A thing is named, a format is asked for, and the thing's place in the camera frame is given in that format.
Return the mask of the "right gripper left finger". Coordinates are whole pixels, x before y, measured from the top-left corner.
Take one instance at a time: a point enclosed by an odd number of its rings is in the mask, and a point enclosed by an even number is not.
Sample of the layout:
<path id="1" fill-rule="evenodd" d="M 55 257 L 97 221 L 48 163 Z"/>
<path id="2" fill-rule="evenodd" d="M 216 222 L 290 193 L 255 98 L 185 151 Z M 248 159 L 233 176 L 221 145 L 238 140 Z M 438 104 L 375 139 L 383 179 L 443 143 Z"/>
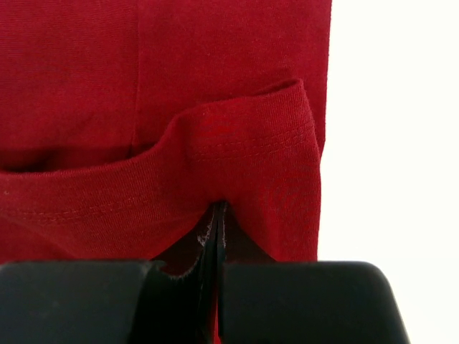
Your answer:
<path id="1" fill-rule="evenodd" d="M 3 343 L 211 343 L 219 206 L 157 258 L 1 266 Z"/>

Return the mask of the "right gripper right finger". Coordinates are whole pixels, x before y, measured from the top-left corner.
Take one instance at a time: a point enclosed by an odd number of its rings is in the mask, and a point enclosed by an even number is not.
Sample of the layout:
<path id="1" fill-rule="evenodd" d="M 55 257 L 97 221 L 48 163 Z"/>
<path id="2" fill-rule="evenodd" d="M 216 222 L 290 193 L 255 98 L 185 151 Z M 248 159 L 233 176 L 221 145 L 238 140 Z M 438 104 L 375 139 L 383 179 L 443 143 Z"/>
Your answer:
<path id="1" fill-rule="evenodd" d="M 407 343 L 389 281 L 367 262 L 276 262 L 217 211 L 223 343 Z"/>

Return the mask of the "red t-shirt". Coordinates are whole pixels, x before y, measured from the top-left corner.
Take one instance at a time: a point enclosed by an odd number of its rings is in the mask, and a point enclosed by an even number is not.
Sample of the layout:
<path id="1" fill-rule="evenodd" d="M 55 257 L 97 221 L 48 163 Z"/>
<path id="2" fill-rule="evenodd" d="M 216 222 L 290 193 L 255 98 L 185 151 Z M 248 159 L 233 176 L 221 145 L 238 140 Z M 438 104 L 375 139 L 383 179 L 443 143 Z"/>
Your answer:
<path id="1" fill-rule="evenodd" d="M 146 260 L 228 204 L 317 258 L 330 1 L 3 1 L 1 266 Z"/>

